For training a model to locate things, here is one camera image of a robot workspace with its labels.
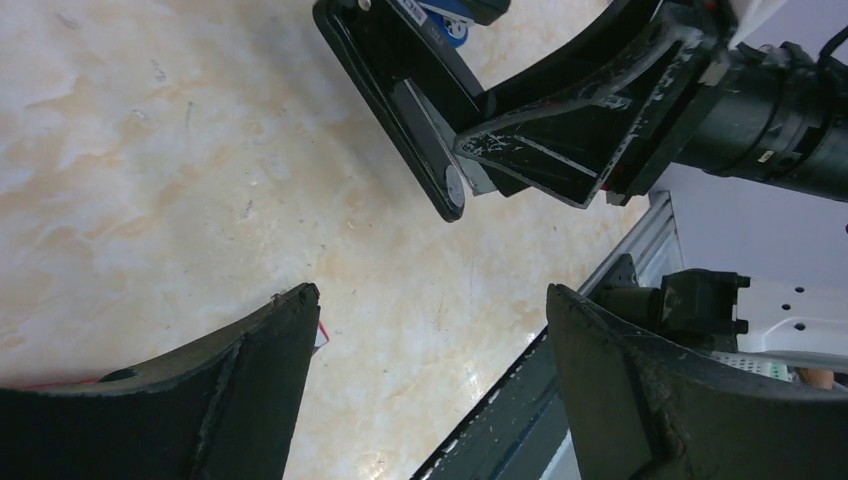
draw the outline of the white marble surface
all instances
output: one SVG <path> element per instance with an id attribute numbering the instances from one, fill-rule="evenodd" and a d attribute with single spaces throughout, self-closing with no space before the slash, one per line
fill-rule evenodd
<path id="1" fill-rule="evenodd" d="M 490 86 L 603 0 L 515 0 Z M 645 210 L 535 191 L 441 221 L 293 0 L 0 1 L 0 381 L 96 377 L 302 281 L 331 341 L 286 472 L 405 478 Z"/>

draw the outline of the scratch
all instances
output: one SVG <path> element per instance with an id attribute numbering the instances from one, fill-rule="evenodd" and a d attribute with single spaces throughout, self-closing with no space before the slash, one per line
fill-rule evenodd
<path id="1" fill-rule="evenodd" d="M 61 13 L 56 12 L 56 18 L 59 19 L 59 22 L 61 22 L 62 25 L 70 28 L 71 30 L 79 29 L 79 22 L 77 22 L 76 20 L 74 20 L 71 17 L 66 17 L 65 15 L 62 15 Z"/>
<path id="2" fill-rule="evenodd" d="M 439 299 L 439 312 L 436 314 L 436 331 L 442 331 L 442 315 L 444 314 L 445 306 L 445 291 L 442 290 L 442 297 Z"/>
<path id="3" fill-rule="evenodd" d="M 569 159 L 569 158 L 567 158 L 563 155 L 560 155 L 559 153 L 554 152 L 553 150 L 551 150 L 551 149 L 549 149 L 549 148 L 547 148 L 543 145 L 539 145 L 538 143 L 534 142 L 533 140 L 530 140 L 529 138 L 524 138 L 520 135 L 515 135 L 515 136 L 513 136 L 513 138 L 518 140 L 519 142 L 529 146 L 529 147 L 535 148 L 536 150 L 544 153 L 545 155 L 548 155 L 549 157 L 552 157 L 556 160 L 559 160 L 560 162 L 568 165 L 569 167 L 577 170 L 578 172 L 584 173 L 584 174 L 586 174 L 586 175 L 588 175 L 592 178 L 598 178 L 598 174 L 593 172 L 592 170 L 589 170 L 588 168 L 584 167 L 583 165 L 580 165 L 579 163 L 577 163 L 577 162 L 575 162 L 575 161 L 573 161 L 573 160 L 571 160 L 571 159 Z"/>
<path id="4" fill-rule="evenodd" d="M 186 137 L 189 134 L 189 128 L 191 126 L 191 111 L 194 110 L 194 102 L 188 102 L 188 108 L 186 108 Z"/>
<path id="5" fill-rule="evenodd" d="M 471 270 L 468 274 L 468 316 L 471 318 L 471 323 L 474 323 L 474 263 L 477 261 L 477 254 L 471 257 Z"/>

